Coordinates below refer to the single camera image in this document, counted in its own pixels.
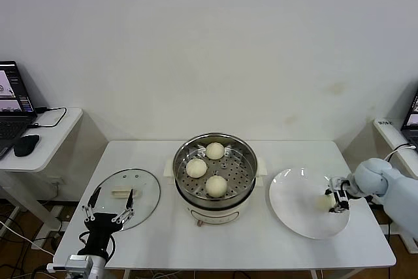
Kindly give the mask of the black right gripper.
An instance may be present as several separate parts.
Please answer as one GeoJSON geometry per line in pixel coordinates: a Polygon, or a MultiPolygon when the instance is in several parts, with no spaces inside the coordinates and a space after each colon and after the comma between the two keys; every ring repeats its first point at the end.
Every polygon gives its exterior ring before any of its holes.
{"type": "MultiPolygon", "coordinates": [[[[332,190],[327,188],[325,190],[325,195],[330,195],[332,190]]],[[[333,208],[329,210],[332,213],[341,213],[342,211],[349,210],[349,199],[347,193],[344,189],[339,189],[334,192],[334,197],[336,199],[336,204],[333,208]]]]}

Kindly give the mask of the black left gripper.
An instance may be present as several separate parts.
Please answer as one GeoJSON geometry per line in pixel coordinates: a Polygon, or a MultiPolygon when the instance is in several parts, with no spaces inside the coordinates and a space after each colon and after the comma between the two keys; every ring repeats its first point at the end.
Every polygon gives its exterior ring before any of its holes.
{"type": "Polygon", "coordinates": [[[79,254],[106,254],[110,236],[120,231],[123,227],[122,223],[127,223],[134,215],[133,209],[133,194],[134,189],[131,189],[125,209],[117,214],[111,213],[96,213],[94,208],[99,198],[101,188],[98,187],[91,194],[87,205],[82,206],[82,210],[86,217],[84,218],[85,226],[89,234],[85,246],[78,252],[79,254]]]}

